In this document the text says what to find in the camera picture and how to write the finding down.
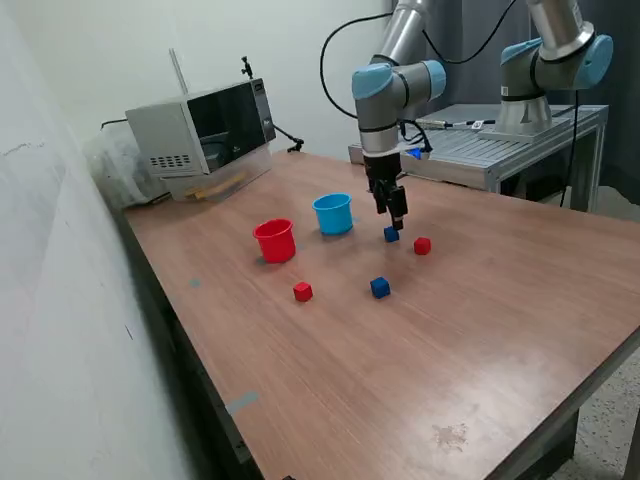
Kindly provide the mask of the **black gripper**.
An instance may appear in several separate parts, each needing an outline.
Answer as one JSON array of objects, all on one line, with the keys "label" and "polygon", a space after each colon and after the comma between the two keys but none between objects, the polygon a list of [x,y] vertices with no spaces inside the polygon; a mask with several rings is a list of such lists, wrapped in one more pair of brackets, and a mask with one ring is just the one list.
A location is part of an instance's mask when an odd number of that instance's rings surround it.
[{"label": "black gripper", "polygon": [[402,172],[400,154],[391,153],[377,157],[364,155],[363,159],[371,193],[379,186],[392,187],[387,197],[384,192],[374,193],[377,213],[385,214],[388,207],[393,228],[402,230],[404,217],[408,214],[408,206],[404,187],[396,185],[397,178]]}]

